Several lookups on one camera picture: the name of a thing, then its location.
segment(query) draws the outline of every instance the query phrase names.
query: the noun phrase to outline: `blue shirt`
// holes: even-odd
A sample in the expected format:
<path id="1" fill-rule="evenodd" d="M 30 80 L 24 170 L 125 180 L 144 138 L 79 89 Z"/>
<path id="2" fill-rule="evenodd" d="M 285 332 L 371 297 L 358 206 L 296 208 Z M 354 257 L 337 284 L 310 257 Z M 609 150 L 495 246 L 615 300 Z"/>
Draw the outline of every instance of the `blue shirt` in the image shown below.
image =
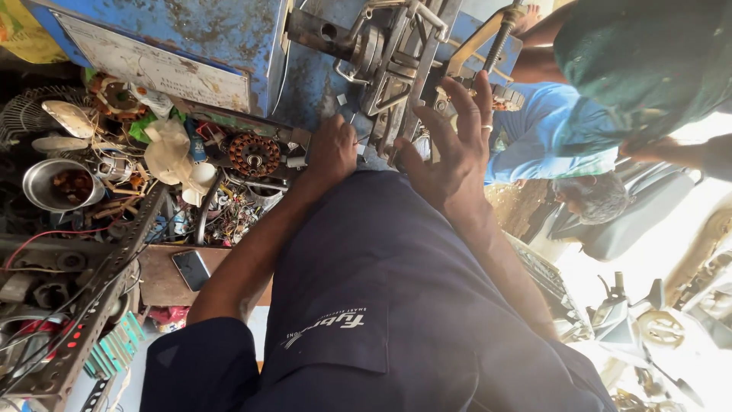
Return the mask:
<path id="1" fill-rule="evenodd" d="M 141 412 L 614 411 L 591 362 L 537 336 L 396 172 L 331 190 L 282 251 L 264 368 L 233 318 L 148 351 Z"/>
<path id="2" fill-rule="evenodd" d="M 558 157 L 559 131 L 572 114 L 580 95 L 574 87 L 558 83 L 514 83 L 511 89 L 523 94 L 518 111 L 494 111 L 491 142 L 507 148 L 492 152 L 485 172 L 485 184 L 511 183 L 519 179 L 556 179 L 602 174 L 614 169 L 618 149 L 593 155 Z M 592 133 L 614 130 L 613 120 L 596 105 L 583 110 L 583 127 Z"/>

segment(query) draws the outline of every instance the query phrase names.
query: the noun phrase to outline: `metal handle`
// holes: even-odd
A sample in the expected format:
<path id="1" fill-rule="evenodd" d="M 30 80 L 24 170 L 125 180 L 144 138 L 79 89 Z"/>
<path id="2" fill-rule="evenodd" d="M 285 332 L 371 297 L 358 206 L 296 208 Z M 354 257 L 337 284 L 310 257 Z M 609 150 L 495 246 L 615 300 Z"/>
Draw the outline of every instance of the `metal handle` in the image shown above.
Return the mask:
<path id="1" fill-rule="evenodd" d="M 424 18 L 426 21 L 428 21 L 432 26 L 436 29 L 435 38 L 440 43 L 445 43 L 447 41 L 447 33 L 449 31 L 449 25 L 442 21 L 432 10 L 430 10 L 427 6 L 424 5 L 424 3 L 420 2 L 419 0 L 370 0 L 367 2 L 364 7 L 361 9 L 361 12 L 359 13 L 359 17 L 356 19 L 356 22 L 351 27 L 350 32 L 348 33 L 348 41 L 352 43 L 356 40 L 358 37 L 359 32 L 361 31 L 361 28 L 364 25 L 364 22 L 366 20 L 370 20 L 373 17 L 373 10 L 377 9 L 388 9 L 388 8 L 398 8 L 398 7 L 407 7 L 407 17 L 413 18 L 415 15 L 420 15 L 422 18 Z M 340 63 L 342 62 L 342 59 L 336 59 L 333 62 L 333 70 L 335 70 L 336 73 L 338 73 L 341 77 L 343 77 L 345 80 L 355 83 L 355 84 L 370 84 L 371 82 L 368 80 L 362 80 L 359 78 L 355 78 L 354 76 L 356 73 L 345 73 L 340 68 Z"/>
<path id="2" fill-rule="evenodd" d="M 623 273 L 622 272 L 615 272 L 615 287 L 622 289 L 625 287 L 623 282 Z"/>

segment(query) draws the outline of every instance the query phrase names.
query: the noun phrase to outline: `navy blue shirt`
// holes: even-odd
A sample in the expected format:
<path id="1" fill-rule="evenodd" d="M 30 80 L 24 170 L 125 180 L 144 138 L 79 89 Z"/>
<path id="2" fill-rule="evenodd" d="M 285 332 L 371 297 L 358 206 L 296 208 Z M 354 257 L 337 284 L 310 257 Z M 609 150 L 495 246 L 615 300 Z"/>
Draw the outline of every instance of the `navy blue shirt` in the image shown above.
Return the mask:
<path id="1" fill-rule="evenodd" d="M 145 373 L 142 412 L 615 410 L 396 172 L 348 178 L 282 251 L 261 375 L 233 318 L 158 339 Z"/>

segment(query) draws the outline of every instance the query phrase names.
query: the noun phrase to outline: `blue machine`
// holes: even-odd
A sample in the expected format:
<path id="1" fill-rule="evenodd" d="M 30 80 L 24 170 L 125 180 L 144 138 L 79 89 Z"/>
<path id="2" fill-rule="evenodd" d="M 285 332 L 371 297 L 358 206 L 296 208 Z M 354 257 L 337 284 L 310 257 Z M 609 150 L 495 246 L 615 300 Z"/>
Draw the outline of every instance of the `blue machine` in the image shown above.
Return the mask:
<path id="1" fill-rule="evenodd" d="M 338 96 L 357 100 L 362 89 L 336 74 L 334 57 L 288 44 L 285 26 L 294 8 L 291 0 L 22 1 L 77 65 L 188 101 L 227 108 L 245 119 L 266 120 L 251 126 L 265 136 L 280 125 L 313 131 L 321 118 L 338 111 Z M 310 1 L 303 10 L 350 28 L 364 3 Z M 440 44 L 436 59 L 448 59 L 481 23 L 459 13 L 451 42 Z M 488 54 L 491 43 L 477 53 Z M 520 42 L 510 37 L 504 50 L 506 58 L 496 67 L 510 73 Z M 479 70 L 482 62 L 472 56 L 465 66 Z M 495 74 L 490 80 L 506 83 Z M 231 125 L 219 115 L 208 113 L 211 120 Z M 354 125 L 359 134 L 369 133 L 373 119 L 360 114 Z"/>

